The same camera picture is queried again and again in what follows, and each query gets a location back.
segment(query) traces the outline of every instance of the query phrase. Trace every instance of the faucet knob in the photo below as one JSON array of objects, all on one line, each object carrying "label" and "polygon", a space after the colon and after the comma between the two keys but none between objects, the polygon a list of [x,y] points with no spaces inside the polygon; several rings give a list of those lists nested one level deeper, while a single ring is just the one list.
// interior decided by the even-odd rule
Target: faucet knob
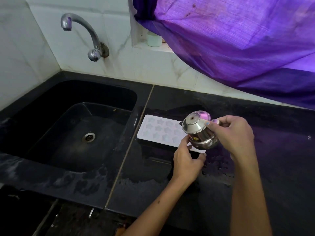
[{"label": "faucet knob", "polygon": [[101,57],[101,52],[97,49],[93,49],[93,50],[90,50],[89,53],[88,53],[88,57],[90,60],[96,62],[100,59]]}]

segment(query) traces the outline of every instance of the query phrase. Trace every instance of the window sill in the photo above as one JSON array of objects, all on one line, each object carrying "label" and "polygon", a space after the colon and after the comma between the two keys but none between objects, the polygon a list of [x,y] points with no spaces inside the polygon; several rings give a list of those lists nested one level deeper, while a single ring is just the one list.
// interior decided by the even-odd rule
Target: window sill
[{"label": "window sill", "polygon": [[163,52],[174,53],[174,51],[172,51],[172,49],[168,46],[167,43],[162,43],[162,45],[159,47],[151,47],[151,46],[148,46],[146,41],[141,41],[137,43],[136,45],[134,45],[133,47],[137,49],[143,49],[143,50],[153,50],[153,51],[163,51]]}]

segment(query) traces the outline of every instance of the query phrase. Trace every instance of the person's left hand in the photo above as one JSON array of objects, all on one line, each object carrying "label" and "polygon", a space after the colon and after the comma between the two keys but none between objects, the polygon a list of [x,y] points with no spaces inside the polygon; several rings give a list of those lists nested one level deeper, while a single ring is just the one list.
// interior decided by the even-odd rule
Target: person's left hand
[{"label": "person's left hand", "polygon": [[200,153],[197,159],[192,159],[189,150],[192,146],[187,146],[189,136],[184,137],[178,149],[174,153],[174,172],[172,179],[179,179],[187,184],[191,184],[197,178],[206,160],[206,154]]}]

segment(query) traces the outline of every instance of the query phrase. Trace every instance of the drain ring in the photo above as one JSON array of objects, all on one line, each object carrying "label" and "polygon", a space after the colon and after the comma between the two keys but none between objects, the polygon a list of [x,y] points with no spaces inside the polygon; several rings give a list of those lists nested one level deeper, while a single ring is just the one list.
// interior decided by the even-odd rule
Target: drain ring
[{"label": "drain ring", "polygon": [[90,143],[94,141],[94,139],[95,139],[95,134],[92,132],[89,132],[83,136],[82,141],[86,143]]}]

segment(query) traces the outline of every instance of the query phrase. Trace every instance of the ice cube tray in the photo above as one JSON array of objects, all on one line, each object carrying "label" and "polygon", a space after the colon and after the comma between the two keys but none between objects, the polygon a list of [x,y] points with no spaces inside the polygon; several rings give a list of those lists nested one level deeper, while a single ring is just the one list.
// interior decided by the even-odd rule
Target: ice cube tray
[{"label": "ice cube tray", "polygon": [[[137,138],[178,147],[181,139],[187,134],[179,125],[180,121],[145,115],[139,128]],[[203,153],[205,151],[192,147],[191,151]]]}]

